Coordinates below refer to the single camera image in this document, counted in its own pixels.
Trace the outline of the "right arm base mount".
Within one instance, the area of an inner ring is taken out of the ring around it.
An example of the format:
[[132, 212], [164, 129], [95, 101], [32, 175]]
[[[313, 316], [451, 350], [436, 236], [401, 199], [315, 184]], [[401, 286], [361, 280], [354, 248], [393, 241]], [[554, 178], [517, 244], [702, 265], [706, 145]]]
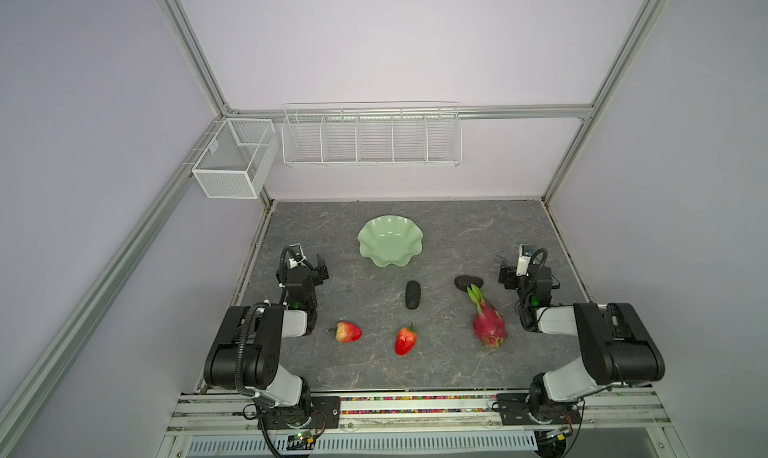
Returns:
[[576, 403], [533, 403], [528, 392], [498, 393], [491, 410], [500, 415], [502, 424], [511, 425], [577, 425], [582, 421]]

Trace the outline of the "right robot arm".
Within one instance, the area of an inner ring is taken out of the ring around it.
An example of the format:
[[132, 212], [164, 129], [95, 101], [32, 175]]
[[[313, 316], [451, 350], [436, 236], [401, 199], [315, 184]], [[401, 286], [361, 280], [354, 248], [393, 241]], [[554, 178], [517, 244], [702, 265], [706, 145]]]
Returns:
[[592, 302], [555, 305], [539, 277], [551, 276], [543, 264], [523, 271], [502, 263], [498, 281], [518, 294], [518, 316], [524, 330], [574, 336], [579, 356], [536, 375], [523, 408], [536, 420], [558, 405], [570, 407], [590, 395], [615, 386], [643, 386], [661, 380], [666, 365], [661, 352], [629, 303]]

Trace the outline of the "pink dragon fruit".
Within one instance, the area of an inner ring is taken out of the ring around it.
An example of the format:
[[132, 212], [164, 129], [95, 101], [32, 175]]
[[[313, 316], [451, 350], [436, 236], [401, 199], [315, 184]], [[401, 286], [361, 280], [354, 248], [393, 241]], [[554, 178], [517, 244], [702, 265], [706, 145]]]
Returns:
[[471, 284], [467, 293], [476, 307], [473, 329], [485, 347], [499, 348], [507, 339], [506, 323], [503, 316], [485, 298], [481, 288]]

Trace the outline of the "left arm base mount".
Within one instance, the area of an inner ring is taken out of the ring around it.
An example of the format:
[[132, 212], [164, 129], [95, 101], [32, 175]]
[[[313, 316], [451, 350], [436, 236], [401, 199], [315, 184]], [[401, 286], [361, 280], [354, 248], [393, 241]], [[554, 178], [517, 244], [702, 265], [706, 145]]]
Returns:
[[302, 398], [294, 407], [260, 409], [268, 430], [336, 429], [341, 418], [337, 395]]

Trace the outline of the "red strawberry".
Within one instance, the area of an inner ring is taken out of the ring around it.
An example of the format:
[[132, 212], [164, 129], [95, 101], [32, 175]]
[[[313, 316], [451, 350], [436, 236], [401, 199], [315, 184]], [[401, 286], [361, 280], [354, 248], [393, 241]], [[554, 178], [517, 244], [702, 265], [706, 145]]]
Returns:
[[404, 326], [398, 332], [395, 342], [395, 352], [399, 356], [408, 354], [416, 345], [418, 334], [413, 326]]

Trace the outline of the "green scalloped fruit bowl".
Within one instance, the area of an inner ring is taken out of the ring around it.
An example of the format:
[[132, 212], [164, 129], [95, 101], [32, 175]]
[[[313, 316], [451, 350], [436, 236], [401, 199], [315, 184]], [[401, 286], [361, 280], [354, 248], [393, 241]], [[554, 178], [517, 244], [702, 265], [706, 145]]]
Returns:
[[423, 249], [421, 228], [411, 219], [384, 215], [369, 220], [358, 232], [359, 253], [377, 267], [406, 266]]

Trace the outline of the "dark avocado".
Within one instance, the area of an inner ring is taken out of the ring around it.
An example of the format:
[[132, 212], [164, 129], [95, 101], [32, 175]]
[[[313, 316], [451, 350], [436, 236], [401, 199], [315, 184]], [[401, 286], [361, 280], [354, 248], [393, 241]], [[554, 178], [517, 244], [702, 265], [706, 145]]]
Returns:
[[471, 289], [473, 286], [477, 288], [482, 288], [484, 285], [484, 280], [478, 276], [464, 274], [464, 275], [459, 275], [455, 277], [454, 285], [461, 292], [466, 292], [468, 289]]
[[415, 310], [418, 308], [421, 301], [421, 285], [416, 280], [410, 280], [406, 284], [405, 289], [405, 304], [409, 310]]

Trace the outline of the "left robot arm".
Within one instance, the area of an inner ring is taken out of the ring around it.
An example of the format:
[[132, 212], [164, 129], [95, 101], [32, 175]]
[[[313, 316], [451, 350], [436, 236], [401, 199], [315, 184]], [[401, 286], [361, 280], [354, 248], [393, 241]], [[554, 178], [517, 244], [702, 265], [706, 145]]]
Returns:
[[227, 309], [204, 362], [207, 385], [234, 390], [273, 414], [308, 419], [309, 385], [280, 364], [280, 355], [285, 338], [308, 336], [316, 326], [316, 287], [329, 278], [324, 258], [316, 259], [309, 261], [298, 246], [284, 248], [279, 299]]

